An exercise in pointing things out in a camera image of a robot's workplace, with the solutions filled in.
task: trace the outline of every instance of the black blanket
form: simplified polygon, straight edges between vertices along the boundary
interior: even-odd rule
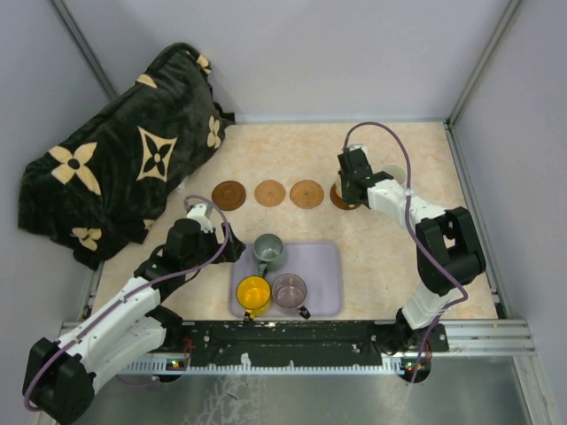
[[[26,167],[18,226],[72,248],[91,268],[143,242],[169,192],[234,123],[213,102],[210,72],[188,44],[163,50],[131,89]]]

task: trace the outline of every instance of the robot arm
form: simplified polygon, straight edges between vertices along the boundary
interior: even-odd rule
[[[98,391],[125,366],[158,348],[167,349],[180,339],[183,320],[160,305],[181,287],[185,275],[147,286],[127,297],[136,288],[156,278],[182,272],[210,259],[219,249],[209,220],[211,208],[197,204],[178,220],[161,247],[135,271],[122,290],[97,313],[58,341],[42,338],[31,349],[27,361],[23,393],[42,366],[62,347],[71,344],[43,374],[30,400],[61,424],[79,418]],[[214,263],[234,262],[245,250],[223,225],[230,238]],[[92,323],[97,326],[82,336]]]
[[[485,258],[470,213],[462,207],[447,210],[431,204],[402,187],[386,172],[374,174],[366,154],[366,147],[353,145],[338,156],[343,201],[365,204],[406,227],[406,204],[411,196],[410,226],[433,258],[462,285],[484,273]],[[446,239],[454,244],[447,247]],[[416,331],[429,326],[458,293],[420,250],[417,250],[417,268],[421,282],[412,299],[396,316],[406,341],[418,333]]]

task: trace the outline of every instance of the yellow cup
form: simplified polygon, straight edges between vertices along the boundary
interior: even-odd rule
[[[237,300],[246,310],[245,321],[265,314],[271,305],[271,288],[266,279],[250,276],[238,284]]]

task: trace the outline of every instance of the round coaster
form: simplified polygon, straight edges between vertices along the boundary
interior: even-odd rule
[[[285,199],[285,187],[275,180],[266,180],[256,187],[254,197],[260,205],[280,205]]]
[[[333,205],[335,205],[337,208],[340,208],[341,210],[346,210],[346,211],[352,211],[358,208],[359,206],[361,206],[360,204],[354,204],[354,205],[345,204],[343,200],[340,198],[340,196],[337,194],[337,191],[335,190],[336,187],[337,185],[333,184],[329,190],[330,201],[333,203]]]
[[[222,182],[213,189],[212,199],[223,211],[233,211],[245,202],[246,189],[239,182]]]
[[[324,198],[325,192],[322,187],[313,180],[297,182],[290,190],[291,201],[299,208],[306,210],[320,205]]]

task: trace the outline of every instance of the beige table surface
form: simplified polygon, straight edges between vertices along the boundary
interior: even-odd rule
[[[237,180],[246,188],[242,207],[226,215],[237,237],[252,242],[264,233],[284,241],[332,241],[341,252],[343,309],[337,319],[393,319],[412,296],[419,276],[416,247],[407,234],[385,215],[366,207],[342,211],[329,199],[338,171],[346,131],[351,124],[237,125],[229,127],[226,140],[206,164],[187,180],[183,193],[173,192],[167,209],[154,223],[144,244],[131,243],[106,261],[94,309],[113,297],[152,249],[165,242],[167,231],[182,218],[183,197],[210,197],[225,180]],[[416,193],[433,204],[465,205],[442,123],[392,123],[408,149]],[[389,163],[404,165],[397,143],[376,127],[357,129],[351,143],[365,143],[375,172]],[[254,189],[266,179],[281,182],[286,199],[273,208],[254,199]],[[295,182],[315,180],[325,190],[322,204],[312,210],[295,206],[289,192]],[[219,238],[220,220],[214,214]],[[164,306],[187,320],[230,320],[230,265],[206,267],[193,282],[181,287]],[[470,300],[446,313],[451,319],[493,319],[496,312],[485,275],[467,286]]]

